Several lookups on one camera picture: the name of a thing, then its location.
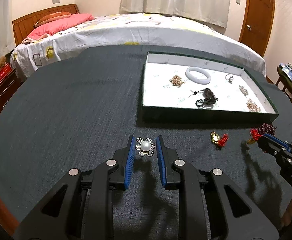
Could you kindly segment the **dark red bead mala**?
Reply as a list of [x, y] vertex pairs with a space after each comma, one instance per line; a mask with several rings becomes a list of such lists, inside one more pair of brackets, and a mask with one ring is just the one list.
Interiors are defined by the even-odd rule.
[[260, 135], [270, 134], [272, 136], [275, 136], [275, 129], [276, 127], [274, 127], [272, 124], [264, 123], [263, 125], [257, 128], [257, 131]]

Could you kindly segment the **long red tassel charm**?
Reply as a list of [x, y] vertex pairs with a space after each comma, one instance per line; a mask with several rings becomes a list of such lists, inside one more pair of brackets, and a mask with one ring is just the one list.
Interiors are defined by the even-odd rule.
[[250, 136], [251, 138], [246, 141], [246, 144], [248, 145], [254, 144], [255, 142], [258, 141], [260, 137], [262, 137], [262, 135], [259, 133], [258, 129], [256, 128], [252, 128], [250, 130]]

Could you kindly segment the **pearl flower brooch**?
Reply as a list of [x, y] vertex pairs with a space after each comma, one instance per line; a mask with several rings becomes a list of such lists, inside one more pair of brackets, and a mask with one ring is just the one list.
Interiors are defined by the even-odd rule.
[[136, 142], [137, 144], [135, 146], [135, 149], [138, 151], [139, 156], [152, 157], [154, 155], [154, 152], [156, 150], [156, 144], [150, 138], [137, 138]]

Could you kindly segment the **small red tassel charm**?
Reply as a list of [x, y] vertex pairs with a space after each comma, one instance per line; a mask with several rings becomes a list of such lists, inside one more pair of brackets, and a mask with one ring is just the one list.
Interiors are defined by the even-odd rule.
[[211, 132], [211, 143], [215, 146], [216, 150], [221, 150], [227, 143], [229, 136], [228, 134], [219, 135], [215, 131]]

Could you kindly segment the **silver crystal tassel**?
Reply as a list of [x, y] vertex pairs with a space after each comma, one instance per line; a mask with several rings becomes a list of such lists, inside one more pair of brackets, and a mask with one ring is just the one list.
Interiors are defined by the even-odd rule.
[[239, 86], [239, 90], [241, 91], [241, 93], [244, 96], [248, 96], [249, 95], [249, 92], [243, 86]]

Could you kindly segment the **silver pearl ring pendant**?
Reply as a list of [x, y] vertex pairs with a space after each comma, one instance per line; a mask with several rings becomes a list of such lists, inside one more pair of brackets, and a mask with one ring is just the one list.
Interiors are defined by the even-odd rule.
[[233, 79], [234, 79], [234, 76], [233, 76], [233, 75], [231, 75], [231, 74], [226, 74], [226, 76], [225, 76], [225, 80], [226, 80], [228, 83], [232, 83]]

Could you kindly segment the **white jade bangle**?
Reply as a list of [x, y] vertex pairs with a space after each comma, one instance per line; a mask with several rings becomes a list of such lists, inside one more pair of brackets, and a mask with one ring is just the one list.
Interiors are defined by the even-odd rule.
[[185, 75], [190, 81], [200, 85], [208, 85], [211, 82], [209, 72], [199, 67], [188, 67]]

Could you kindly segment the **dark grey table cloth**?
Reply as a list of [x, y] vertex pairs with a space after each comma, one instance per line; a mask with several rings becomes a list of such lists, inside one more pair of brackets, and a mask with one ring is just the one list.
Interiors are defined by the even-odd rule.
[[[35, 71], [0, 114], [0, 199], [18, 219], [14, 239], [292, 239], [292, 187], [250, 130], [272, 124], [292, 142], [292, 104], [251, 71], [279, 111], [273, 122], [241, 126], [149, 122], [142, 118], [143, 69], [150, 51], [240, 63], [191, 49], [105, 46]], [[221, 150], [211, 132], [228, 134]], [[124, 187], [129, 137], [162, 136], [135, 149]]]

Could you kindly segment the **green shallow tray box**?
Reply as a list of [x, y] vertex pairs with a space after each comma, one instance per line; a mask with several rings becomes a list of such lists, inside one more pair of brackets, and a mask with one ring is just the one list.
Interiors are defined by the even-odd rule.
[[[188, 67], [211, 75], [208, 85], [190, 81]], [[232, 83], [226, 74], [234, 76]], [[248, 92], [244, 96], [239, 90]], [[149, 122], [180, 121], [248, 126], [273, 122], [279, 115], [274, 103], [251, 71], [222, 60], [150, 51], [143, 69], [142, 118]]]

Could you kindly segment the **wooden door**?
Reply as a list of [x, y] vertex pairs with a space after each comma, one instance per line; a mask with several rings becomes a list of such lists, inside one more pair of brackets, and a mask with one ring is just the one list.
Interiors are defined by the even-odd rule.
[[239, 42], [261, 57], [270, 39], [275, 14], [275, 0], [247, 0]]

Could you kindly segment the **bed with white sheet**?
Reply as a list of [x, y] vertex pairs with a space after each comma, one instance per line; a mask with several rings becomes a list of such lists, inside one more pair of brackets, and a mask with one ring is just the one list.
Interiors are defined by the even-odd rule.
[[153, 45], [194, 49], [222, 56], [266, 74], [264, 59], [248, 46], [207, 25], [177, 16], [118, 14], [97, 17], [51, 37], [19, 44], [10, 66], [26, 80], [48, 64], [78, 56], [91, 47]]

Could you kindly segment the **wooden nightstand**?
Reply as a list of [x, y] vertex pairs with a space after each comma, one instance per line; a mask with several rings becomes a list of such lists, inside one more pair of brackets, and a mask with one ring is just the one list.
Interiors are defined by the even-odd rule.
[[0, 81], [0, 113], [20, 86], [21, 80], [17, 77], [15, 69], [11, 70], [11, 72]]

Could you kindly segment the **red box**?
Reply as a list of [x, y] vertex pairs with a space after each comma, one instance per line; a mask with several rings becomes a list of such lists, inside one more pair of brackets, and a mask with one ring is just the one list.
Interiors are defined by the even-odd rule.
[[6, 63], [5, 66], [0, 70], [0, 82], [12, 71], [9, 63]]

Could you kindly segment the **pink pillow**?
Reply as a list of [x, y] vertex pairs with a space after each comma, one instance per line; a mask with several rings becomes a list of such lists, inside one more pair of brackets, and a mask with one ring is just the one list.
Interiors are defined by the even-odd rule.
[[35, 28], [23, 41], [22, 44], [29, 44], [46, 37], [51, 37], [58, 32], [75, 27], [86, 21], [94, 20], [92, 14], [72, 14], [69, 18], [53, 21]]

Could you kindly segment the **orange pillow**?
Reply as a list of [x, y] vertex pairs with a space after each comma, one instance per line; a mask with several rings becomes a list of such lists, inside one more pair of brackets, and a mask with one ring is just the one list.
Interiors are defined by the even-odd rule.
[[69, 18], [70, 16], [72, 16], [72, 13], [67, 12], [67, 11], [54, 12], [52, 14], [49, 14], [40, 18], [36, 23], [34, 23], [34, 27], [37, 28], [46, 23], [61, 20], [64, 18]]

